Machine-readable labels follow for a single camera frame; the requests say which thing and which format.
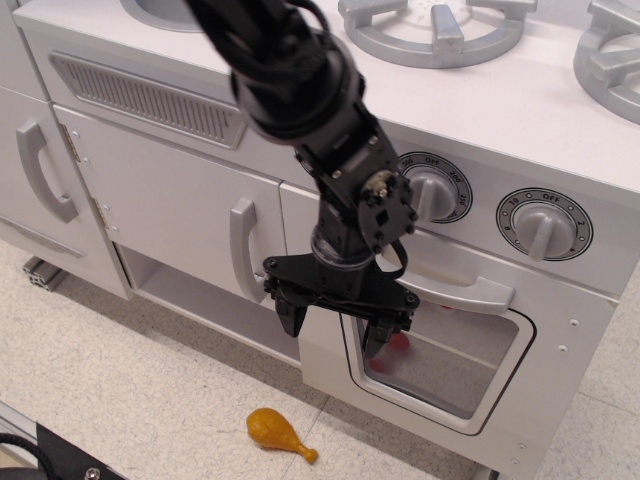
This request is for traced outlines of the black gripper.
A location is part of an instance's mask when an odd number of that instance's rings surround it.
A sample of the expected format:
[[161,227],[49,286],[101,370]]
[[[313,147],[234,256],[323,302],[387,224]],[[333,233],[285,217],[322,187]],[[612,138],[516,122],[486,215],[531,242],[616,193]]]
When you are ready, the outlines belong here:
[[386,272],[374,260],[346,269],[303,254],[269,257],[263,267],[265,291],[287,335],[300,334],[310,306],[359,317],[368,321],[365,356],[376,356],[394,335],[408,331],[420,305],[418,295],[399,283],[402,269]]

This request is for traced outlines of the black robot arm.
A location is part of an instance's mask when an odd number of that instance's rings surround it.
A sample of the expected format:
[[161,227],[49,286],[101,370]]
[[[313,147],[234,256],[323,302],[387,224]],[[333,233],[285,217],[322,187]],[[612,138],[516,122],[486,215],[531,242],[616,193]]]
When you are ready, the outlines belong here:
[[401,238],[417,213],[398,155],[364,105],[364,77],[310,1],[192,1],[196,21],[231,70],[248,125],[290,146],[320,193],[305,255],[265,260],[265,289],[284,330],[297,336],[309,307],[364,319],[362,351],[375,357],[410,328],[417,295],[400,270],[376,262],[385,248],[408,260]]

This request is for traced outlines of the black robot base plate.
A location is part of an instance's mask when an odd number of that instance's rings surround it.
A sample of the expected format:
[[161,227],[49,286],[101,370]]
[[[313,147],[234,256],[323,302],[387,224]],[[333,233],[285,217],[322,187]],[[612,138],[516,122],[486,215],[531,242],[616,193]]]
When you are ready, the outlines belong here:
[[102,479],[125,480],[109,465],[89,455],[48,428],[36,425],[36,440],[2,433],[1,444],[17,447],[37,460],[36,467],[6,467],[1,479]]

